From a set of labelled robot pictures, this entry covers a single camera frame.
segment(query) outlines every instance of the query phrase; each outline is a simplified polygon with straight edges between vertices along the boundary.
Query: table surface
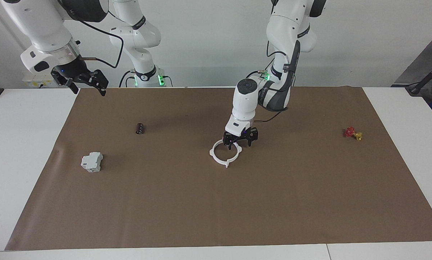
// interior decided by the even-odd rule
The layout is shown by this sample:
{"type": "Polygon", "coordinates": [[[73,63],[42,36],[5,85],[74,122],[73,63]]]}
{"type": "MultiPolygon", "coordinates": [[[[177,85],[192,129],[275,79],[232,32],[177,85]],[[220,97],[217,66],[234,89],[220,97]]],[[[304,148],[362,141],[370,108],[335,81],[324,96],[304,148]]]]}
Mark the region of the table surface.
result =
{"type": "MultiPolygon", "coordinates": [[[[432,111],[402,88],[364,88],[432,207],[432,111]]],[[[68,89],[6,90],[0,97],[0,251],[74,103],[68,89]]],[[[260,247],[134,248],[0,252],[0,259],[432,260],[432,242],[260,247]]]]}

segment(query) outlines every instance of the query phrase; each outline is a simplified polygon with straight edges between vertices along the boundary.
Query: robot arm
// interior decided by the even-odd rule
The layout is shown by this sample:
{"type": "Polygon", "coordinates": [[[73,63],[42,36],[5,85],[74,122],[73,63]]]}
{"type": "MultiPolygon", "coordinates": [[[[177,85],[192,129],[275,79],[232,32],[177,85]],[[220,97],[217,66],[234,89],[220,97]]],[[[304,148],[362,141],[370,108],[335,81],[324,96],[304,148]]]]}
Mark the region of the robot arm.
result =
{"type": "MultiPolygon", "coordinates": [[[[302,38],[310,33],[309,17],[323,10],[326,0],[272,0],[275,8],[267,25],[267,38],[274,47],[275,60],[271,67],[274,77],[267,80],[251,76],[241,80],[234,93],[234,108],[224,133],[224,144],[231,148],[238,140],[257,140],[253,128],[256,107],[260,105],[272,112],[286,110],[290,99],[302,38]]],[[[305,37],[305,51],[315,46],[315,34],[305,37]]]]}
{"type": "Polygon", "coordinates": [[[25,67],[33,74],[49,74],[57,83],[74,93],[74,82],[84,83],[105,95],[108,80],[100,70],[91,72],[82,60],[77,44],[64,27],[66,15],[58,6],[64,5],[70,17],[85,21],[101,21],[107,15],[108,0],[1,0],[18,28],[30,38],[32,46],[21,54],[25,67]]]}
{"type": "MultiPolygon", "coordinates": [[[[117,26],[110,33],[123,38],[125,53],[131,58],[135,68],[135,78],[139,87],[160,87],[165,85],[163,71],[154,64],[152,55],[145,48],[158,46],[161,34],[143,15],[137,0],[113,0],[118,18],[127,25],[117,26]]],[[[110,37],[116,47],[119,39],[110,37]]]]}

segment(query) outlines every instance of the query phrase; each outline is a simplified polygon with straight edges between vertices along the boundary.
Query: white plastic ring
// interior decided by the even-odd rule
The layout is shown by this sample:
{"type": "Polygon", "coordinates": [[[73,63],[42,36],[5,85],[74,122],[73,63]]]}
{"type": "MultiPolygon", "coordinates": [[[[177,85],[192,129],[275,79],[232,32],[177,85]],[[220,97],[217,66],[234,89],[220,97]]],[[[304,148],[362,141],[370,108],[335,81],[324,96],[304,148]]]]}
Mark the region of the white plastic ring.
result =
{"type": "Polygon", "coordinates": [[[218,145],[223,144],[223,143],[224,143],[223,140],[218,140],[214,144],[213,148],[211,150],[209,150],[209,155],[211,155],[217,163],[225,165],[226,168],[229,168],[229,163],[235,161],[238,158],[239,154],[242,152],[242,148],[237,143],[233,143],[233,145],[235,146],[235,148],[237,148],[237,154],[233,158],[231,158],[231,159],[229,159],[227,161],[223,161],[223,160],[217,158],[216,154],[214,154],[214,149],[216,149],[216,147],[218,145]]]}

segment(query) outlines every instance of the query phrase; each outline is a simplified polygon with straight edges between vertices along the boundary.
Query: gray floor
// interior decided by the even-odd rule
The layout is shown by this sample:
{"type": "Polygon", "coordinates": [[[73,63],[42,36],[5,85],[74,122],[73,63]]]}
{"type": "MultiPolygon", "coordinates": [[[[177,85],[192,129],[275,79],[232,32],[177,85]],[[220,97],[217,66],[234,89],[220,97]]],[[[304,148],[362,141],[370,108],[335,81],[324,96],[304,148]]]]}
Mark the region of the gray floor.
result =
{"type": "MultiPolygon", "coordinates": [[[[407,70],[397,79],[395,84],[411,84],[423,79],[432,71],[432,41],[413,61],[407,70]]],[[[432,80],[422,89],[426,99],[432,99],[432,80]]]]}

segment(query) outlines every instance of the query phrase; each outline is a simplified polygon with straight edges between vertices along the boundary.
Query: white circuit breaker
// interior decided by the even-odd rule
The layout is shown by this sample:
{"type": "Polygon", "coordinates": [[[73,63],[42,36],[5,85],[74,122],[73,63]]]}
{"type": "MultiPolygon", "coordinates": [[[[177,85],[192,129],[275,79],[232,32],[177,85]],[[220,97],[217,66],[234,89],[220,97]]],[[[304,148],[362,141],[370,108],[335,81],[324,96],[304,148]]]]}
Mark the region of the white circuit breaker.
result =
{"type": "Polygon", "coordinates": [[[83,156],[81,166],[90,173],[100,172],[100,162],[103,158],[104,156],[99,152],[89,153],[89,155],[83,156]]]}

